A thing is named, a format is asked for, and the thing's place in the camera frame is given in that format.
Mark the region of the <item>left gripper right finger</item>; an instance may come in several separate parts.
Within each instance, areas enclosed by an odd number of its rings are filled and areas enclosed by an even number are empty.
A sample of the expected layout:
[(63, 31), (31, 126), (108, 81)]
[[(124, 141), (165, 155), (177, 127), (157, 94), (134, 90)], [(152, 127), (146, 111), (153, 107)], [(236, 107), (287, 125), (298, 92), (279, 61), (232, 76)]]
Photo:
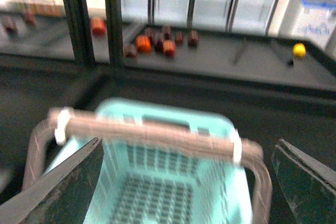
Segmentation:
[(272, 164), (297, 223), (335, 223), (335, 171), (280, 139)]

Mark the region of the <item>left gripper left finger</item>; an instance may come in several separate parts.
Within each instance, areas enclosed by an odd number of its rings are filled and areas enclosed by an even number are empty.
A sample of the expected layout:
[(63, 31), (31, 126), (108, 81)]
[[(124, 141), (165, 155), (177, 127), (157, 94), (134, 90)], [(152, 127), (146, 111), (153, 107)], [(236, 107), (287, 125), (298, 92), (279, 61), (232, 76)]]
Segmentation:
[(98, 138), (1, 205), (1, 223), (83, 223), (104, 151)]

